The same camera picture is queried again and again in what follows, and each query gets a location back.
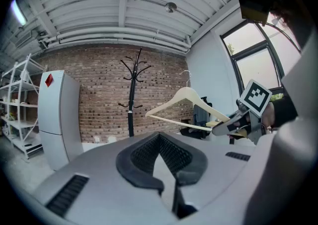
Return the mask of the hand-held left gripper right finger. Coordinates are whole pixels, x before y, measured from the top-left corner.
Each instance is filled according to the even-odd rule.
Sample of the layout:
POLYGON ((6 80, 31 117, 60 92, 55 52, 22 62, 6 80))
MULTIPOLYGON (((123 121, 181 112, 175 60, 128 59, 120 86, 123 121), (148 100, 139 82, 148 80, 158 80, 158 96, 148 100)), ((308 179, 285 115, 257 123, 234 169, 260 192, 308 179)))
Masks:
POLYGON ((159 154, 172 173, 178 186, 196 184, 208 166, 206 155, 199 149, 160 132, 159 154))

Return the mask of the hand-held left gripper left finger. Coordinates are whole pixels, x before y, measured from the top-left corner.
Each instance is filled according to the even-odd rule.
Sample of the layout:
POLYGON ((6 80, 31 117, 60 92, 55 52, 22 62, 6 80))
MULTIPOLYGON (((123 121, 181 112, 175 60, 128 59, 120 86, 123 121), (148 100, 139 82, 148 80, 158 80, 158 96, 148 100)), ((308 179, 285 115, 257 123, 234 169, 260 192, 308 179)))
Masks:
POLYGON ((163 182, 153 176, 160 145, 159 133, 152 133, 124 148, 116 157, 117 171, 134 187, 162 192, 163 182))

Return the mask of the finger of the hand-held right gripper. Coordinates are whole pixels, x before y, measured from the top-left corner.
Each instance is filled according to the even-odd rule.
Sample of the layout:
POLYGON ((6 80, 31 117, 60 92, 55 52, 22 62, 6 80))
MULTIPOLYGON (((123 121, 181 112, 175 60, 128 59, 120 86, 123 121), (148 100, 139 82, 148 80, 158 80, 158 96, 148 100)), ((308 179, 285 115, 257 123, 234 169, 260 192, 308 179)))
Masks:
POLYGON ((235 137, 246 137, 249 122, 244 118, 231 118, 226 122, 220 122, 212 128, 215 136, 231 135, 235 137))
POLYGON ((231 115, 229 115, 229 118, 231 121, 240 121, 240 120, 245 120, 249 121, 249 110, 237 110, 231 115))

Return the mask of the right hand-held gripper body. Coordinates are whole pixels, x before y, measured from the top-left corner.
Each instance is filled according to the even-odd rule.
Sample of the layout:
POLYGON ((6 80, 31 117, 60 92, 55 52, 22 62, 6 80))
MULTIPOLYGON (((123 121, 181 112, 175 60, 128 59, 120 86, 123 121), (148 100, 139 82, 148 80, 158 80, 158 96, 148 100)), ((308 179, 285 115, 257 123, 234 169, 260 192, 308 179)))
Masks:
POLYGON ((238 132, 246 130, 247 138, 255 145, 260 137, 266 134, 262 114, 269 103, 272 92, 260 83, 251 79, 237 100, 240 113, 238 132))

